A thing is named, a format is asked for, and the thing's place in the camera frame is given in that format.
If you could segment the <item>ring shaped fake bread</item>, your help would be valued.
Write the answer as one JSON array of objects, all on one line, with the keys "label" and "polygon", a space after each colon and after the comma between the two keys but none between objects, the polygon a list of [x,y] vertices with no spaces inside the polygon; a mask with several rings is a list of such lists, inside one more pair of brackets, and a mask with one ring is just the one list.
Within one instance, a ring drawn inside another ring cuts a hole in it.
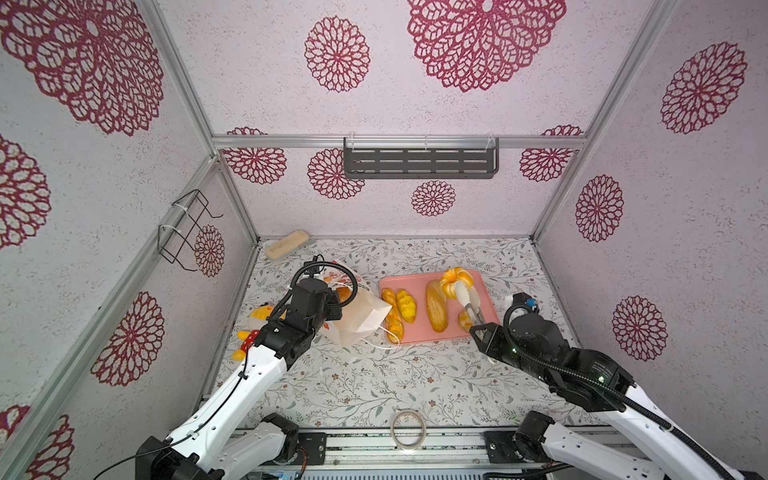
[{"label": "ring shaped fake bread", "polygon": [[456,267],[444,272],[439,287],[448,299],[457,299],[456,286],[463,284],[467,289],[474,286],[474,278],[468,270]]}]

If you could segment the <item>round fake bread roll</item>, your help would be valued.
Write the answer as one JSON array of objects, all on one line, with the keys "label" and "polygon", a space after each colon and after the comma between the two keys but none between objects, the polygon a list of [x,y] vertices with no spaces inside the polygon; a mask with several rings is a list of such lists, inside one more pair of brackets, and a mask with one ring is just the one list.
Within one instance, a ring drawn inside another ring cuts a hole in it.
[{"label": "round fake bread roll", "polygon": [[476,325],[476,320],[476,315],[471,310],[464,309],[458,315],[458,324],[465,332],[469,332]]}]

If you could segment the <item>oval fake bread loaf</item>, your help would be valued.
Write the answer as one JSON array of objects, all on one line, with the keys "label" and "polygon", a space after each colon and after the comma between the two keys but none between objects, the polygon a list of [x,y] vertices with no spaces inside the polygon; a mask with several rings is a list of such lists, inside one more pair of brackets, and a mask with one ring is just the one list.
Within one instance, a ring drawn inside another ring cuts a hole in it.
[{"label": "oval fake bread loaf", "polygon": [[438,333],[444,332],[448,327],[447,298],[441,291],[438,280],[427,284],[426,304],[432,329]]}]

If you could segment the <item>white paper gift bag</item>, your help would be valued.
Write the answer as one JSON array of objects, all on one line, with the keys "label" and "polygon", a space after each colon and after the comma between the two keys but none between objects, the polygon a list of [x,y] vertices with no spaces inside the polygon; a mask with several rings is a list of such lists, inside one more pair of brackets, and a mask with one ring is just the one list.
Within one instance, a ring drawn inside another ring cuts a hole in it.
[{"label": "white paper gift bag", "polygon": [[[335,264],[349,270],[357,282],[358,290],[350,303],[342,308],[340,320],[327,321],[320,328],[320,334],[340,347],[351,347],[356,343],[367,342],[377,332],[387,338],[386,317],[390,305],[374,294],[368,283],[350,266],[341,261]],[[352,290],[350,277],[338,269],[326,268],[322,274],[326,283],[336,292],[341,286]]]}]

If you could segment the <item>short twisted fake bread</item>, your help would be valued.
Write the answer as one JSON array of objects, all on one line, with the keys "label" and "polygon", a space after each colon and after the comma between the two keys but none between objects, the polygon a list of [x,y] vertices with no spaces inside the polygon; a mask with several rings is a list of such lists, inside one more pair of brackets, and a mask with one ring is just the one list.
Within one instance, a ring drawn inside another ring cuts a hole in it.
[{"label": "short twisted fake bread", "polygon": [[414,297],[408,291],[400,289],[396,293],[396,301],[402,320],[413,323],[417,317],[417,304]]}]

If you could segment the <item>long fake bread piece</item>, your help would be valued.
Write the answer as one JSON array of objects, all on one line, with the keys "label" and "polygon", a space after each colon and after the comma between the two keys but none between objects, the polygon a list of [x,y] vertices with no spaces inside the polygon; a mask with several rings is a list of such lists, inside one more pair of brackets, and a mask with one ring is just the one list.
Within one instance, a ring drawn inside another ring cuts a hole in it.
[{"label": "long fake bread piece", "polygon": [[390,288],[384,288],[381,290],[381,298],[390,305],[385,327],[387,338],[392,344],[399,345],[404,337],[404,326],[398,310],[395,293]]}]

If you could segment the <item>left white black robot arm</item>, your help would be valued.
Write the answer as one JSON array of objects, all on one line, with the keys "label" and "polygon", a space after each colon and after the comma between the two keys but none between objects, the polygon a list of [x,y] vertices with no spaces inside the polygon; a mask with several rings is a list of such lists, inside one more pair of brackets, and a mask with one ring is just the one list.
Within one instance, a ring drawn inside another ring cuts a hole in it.
[{"label": "left white black robot arm", "polygon": [[241,479],[271,461],[308,461],[299,428],[278,415],[234,438],[258,400],[310,348],[328,321],[342,316],[345,301],[320,278],[294,278],[287,295],[248,346],[243,360],[209,400],[165,439],[149,437],[138,449],[138,479]]}]

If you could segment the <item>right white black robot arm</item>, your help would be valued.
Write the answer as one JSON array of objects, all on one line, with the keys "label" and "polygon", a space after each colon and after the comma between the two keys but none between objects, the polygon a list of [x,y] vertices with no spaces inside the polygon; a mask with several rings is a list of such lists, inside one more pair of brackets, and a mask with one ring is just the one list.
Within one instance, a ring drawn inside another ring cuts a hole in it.
[{"label": "right white black robot arm", "polygon": [[445,290],[466,310],[479,351],[545,384],[594,414],[642,452],[637,458],[580,435],[552,417],[529,412],[512,435],[517,455],[539,464],[519,478],[575,468],[599,479],[756,479],[727,465],[665,415],[611,357],[576,348],[544,319],[536,301],[517,293],[501,322],[485,320],[474,287],[459,279]]}]

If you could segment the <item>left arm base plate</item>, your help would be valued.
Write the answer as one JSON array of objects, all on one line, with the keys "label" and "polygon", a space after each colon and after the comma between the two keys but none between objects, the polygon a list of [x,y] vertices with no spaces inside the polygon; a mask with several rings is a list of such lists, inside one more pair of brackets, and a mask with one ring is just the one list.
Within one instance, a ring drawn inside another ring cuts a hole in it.
[{"label": "left arm base plate", "polygon": [[281,456],[263,464],[267,466],[297,466],[304,463],[308,466],[320,466],[325,464],[327,453],[328,435],[325,432],[308,433],[300,432],[294,446],[289,448],[289,456]]}]

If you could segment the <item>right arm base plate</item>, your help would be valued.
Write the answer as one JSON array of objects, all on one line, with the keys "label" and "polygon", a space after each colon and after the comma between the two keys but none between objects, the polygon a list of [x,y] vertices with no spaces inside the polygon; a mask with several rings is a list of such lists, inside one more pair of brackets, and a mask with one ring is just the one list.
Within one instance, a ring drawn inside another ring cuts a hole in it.
[{"label": "right arm base plate", "polygon": [[544,451],[541,434],[518,433],[516,430],[495,430],[483,433],[488,460],[491,464],[552,463]]}]

